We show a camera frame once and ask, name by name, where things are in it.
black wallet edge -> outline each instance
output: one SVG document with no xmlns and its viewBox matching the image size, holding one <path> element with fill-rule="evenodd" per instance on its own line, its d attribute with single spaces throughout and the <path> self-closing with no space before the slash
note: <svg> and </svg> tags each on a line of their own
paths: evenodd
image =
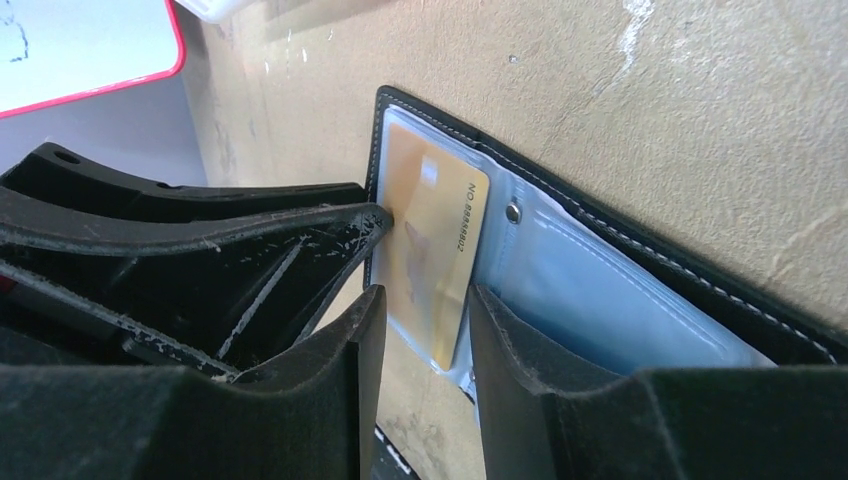
<svg viewBox="0 0 848 480">
<path fill-rule="evenodd" d="M 780 365 L 848 361 L 848 334 L 758 290 L 695 252 L 665 239 L 581 192 L 486 133 L 391 86 L 377 90 L 365 190 L 377 200 L 383 117 L 390 105 L 416 115 L 439 131 L 492 157 L 498 164 L 551 196 L 578 221 L 648 270 L 666 286 L 715 318 Z M 363 287 L 371 277 L 365 260 Z"/>
</svg>

silver rivet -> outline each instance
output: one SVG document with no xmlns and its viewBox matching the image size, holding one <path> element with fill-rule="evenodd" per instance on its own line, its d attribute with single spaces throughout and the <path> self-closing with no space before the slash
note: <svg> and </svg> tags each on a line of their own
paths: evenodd
<svg viewBox="0 0 848 480">
<path fill-rule="evenodd" d="M 506 206 L 506 219 L 509 220 L 510 223 L 521 222 L 521 209 L 518 208 L 518 205 L 515 202 L 509 202 L 509 205 Z"/>
</svg>

red edge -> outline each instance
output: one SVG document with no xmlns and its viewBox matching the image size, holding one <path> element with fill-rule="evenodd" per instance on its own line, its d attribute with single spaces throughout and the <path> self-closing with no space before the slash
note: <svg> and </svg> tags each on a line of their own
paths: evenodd
<svg viewBox="0 0 848 480">
<path fill-rule="evenodd" d="M 177 62 L 174 64 L 173 67 L 163 72 L 152 73 L 143 77 L 132 78 L 129 80 L 124 80 L 122 82 L 113 83 L 111 85 L 104 85 L 102 87 L 93 88 L 91 90 L 74 93 L 64 97 L 53 98 L 39 103 L 33 103 L 32 105 L 27 105 L 25 107 L 18 107 L 13 108 L 11 110 L 6 110 L 5 112 L 0 112 L 0 118 L 11 117 L 12 115 L 19 115 L 21 113 L 27 113 L 41 108 L 53 107 L 56 105 L 61 105 L 63 103 L 93 97 L 94 95 L 100 95 L 102 93 L 115 92 L 128 87 L 132 87 L 134 85 L 153 82 L 156 80 L 162 80 L 176 75 L 180 70 L 182 70 L 183 65 L 185 64 L 185 42 L 183 41 L 182 31 L 180 31 L 180 24 L 179 22 L 177 22 L 177 12 L 174 10 L 174 4 L 171 2 L 171 0 L 165 0 L 165 8 L 168 10 L 168 17 L 171 19 L 171 26 L 174 28 L 174 37 L 177 39 Z"/>
</svg>

white object with red edge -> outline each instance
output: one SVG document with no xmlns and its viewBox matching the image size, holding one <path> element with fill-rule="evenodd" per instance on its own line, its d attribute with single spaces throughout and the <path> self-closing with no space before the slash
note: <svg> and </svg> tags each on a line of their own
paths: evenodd
<svg viewBox="0 0 848 480">
<path fill-rule="evenodd" d="M 253 0 L 177 0 L 188 11 L 207 23 L 220 23 Z"/>
<path fill-rule="evenodd" d="M 173 8 L 0 0 L 0 118 L 174 75 L 185 48 Z"/>
</svg>

card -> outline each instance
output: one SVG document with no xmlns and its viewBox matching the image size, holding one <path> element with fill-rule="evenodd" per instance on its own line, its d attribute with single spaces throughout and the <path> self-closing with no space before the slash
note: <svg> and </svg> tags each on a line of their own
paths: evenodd
<svg viewBox="0 0 848 480">
<path fill-rule="evenodd" d="M 377 247 L 389 316 L 449 370 L 483 225 L 489 178 L 397 124 L 389 126 L 382 205 L 395 227 Z"/>
</svg>

